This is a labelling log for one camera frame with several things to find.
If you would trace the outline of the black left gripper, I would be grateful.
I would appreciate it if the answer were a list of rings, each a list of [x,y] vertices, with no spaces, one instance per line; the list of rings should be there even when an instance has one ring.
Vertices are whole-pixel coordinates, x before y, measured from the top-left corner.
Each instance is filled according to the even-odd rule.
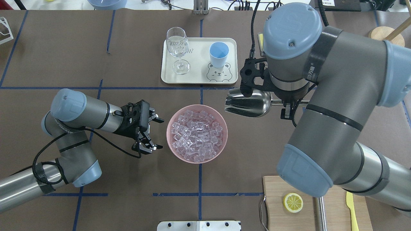
[[[113,112],[113,116],[120,117],[121,121],[117,130],[113,133],[135,140],[132,151],[140,155],[152,154],[153,151],[162,149],[163,146],[154,144],[148,135],[149,122],[164,123],[155,110],[150,110],[150,104],[144,100],[122,106],[120,110]]]

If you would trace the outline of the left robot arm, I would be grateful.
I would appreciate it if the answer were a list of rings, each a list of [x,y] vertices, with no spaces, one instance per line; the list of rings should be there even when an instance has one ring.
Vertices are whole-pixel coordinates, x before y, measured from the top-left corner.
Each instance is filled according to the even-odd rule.
[[[53,140],[36,154],[31,166],[1,180],[1,212],[64,185],[82,187],[97,180],[102,171],[86,131],[98,137],[101,130],[133,139],[136,154],[124,153],[137,159],[162,149],[150,138],[150,122],[164,121],[145,100],[118,107],[80,91],[61,89],[41,122]]]

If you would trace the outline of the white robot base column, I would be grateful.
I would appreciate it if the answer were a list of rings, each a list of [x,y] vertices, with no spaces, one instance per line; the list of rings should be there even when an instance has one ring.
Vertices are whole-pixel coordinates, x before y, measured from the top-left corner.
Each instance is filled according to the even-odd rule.
[[[240,221],[163,221],[157,225],[157,231],[241,231]]]

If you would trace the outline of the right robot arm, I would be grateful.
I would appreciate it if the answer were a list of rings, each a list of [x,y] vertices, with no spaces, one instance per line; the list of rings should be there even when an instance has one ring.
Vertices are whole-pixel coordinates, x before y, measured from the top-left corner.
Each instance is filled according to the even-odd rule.
[[[263,28],[271,82],[317,86],[276,171],[313,197],[337,185],[410,216],[410,168],[358,143],[376,106],[394,107],[410,90],[410,49],[323,27],[308,4],[274,10]]]

